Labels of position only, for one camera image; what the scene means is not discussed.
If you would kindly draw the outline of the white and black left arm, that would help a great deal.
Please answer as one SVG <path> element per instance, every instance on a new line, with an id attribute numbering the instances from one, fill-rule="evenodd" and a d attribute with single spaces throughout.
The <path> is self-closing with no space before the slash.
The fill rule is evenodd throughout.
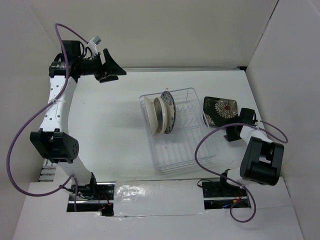
<path id="1" fill-rule="evenodd" d="M 79 194 L 92 200 L 97 197 L 99 187 L 94 174 L 80 160 L 79 142 L 69 135 L 68 120 L 72 99 L 78 79 L 93 75 L 100 83 L 118 80 L 126 75 L 111 57 L 108 49 L 103 50 L 105 62 L 100 54 L 91 58 L 82 58 L 80 54 L 71 54 L 69 68 L 65 61 L 54 61 L 49 67 L 50 94 L 49 107 L 38 131 L 30 134 L 30 141 L 44 158 L 60 167 L 72 178 L 73 186 Z M 70 77 L 66 79 L 66 70 Z"/>

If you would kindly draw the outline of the blue and white patterned plate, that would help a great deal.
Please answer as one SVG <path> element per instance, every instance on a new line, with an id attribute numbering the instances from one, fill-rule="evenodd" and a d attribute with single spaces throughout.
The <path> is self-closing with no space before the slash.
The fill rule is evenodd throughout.
<path id="1" fill-rule="evenodd" d="M 167 126 L 165 134 L 170 134 L 176 121 L 176 105 L 172 94 L 169 91 L 162 92 L 160 98 L 164 101 L 167 110 Z"/>

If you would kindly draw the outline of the orange rimmed petal pattern plate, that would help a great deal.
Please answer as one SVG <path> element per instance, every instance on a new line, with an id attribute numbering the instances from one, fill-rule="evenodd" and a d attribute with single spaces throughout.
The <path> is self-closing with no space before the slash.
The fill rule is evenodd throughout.
<path id="1" fill-rule="evenodd" d="M 157 129 L 159 126 L 154 103 L 146 96 L 144 96 L 143 99 L 146 107 L 150 131 L 151 131 L 151 134 L 154 135 L 157 132 Z"/>

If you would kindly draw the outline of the dark square patterned plate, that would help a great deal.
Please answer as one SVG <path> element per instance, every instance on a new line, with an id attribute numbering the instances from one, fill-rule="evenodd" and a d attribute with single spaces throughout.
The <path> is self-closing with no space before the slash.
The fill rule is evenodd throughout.
<path id="1" fill-rule="evenodd" d="M 221 127 L 238 116 L 238 105 L 233 99 L 206 96 L 203 100 L 203 120 L 209 126 Z"/>

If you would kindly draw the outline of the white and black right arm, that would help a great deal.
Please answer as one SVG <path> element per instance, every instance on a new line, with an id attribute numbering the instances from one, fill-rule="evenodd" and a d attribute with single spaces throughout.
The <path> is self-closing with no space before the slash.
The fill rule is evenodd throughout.
<path id="1" fill-rule="evenodd" d="M 242 108 L 239 116 L 226 121 L 227 124 L 246 124 L 227 127 L 224 136 L 228 142 L 245 141 L 246 150 L 240 167 L 222 173 L 218 190 L 223 196 L 230 196 L 236 188 L 249 184 L 275 186 L 278 183 L 284 146 L 270 140 L 262 130 L 249 127 L 256 122 L 256 113 L 250 108 Z"/>

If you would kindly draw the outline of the cream plate with blue centre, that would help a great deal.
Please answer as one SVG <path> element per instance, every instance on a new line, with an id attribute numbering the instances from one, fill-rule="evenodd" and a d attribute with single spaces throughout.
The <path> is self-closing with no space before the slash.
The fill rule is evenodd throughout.
<path id="1" fill-rule="evenodd" d="M 161 98 L 156 97 L 153 101 L 158 127 L 156 132 L 159 134 L 169 134 L 169 111 L 167 103 Z"/>

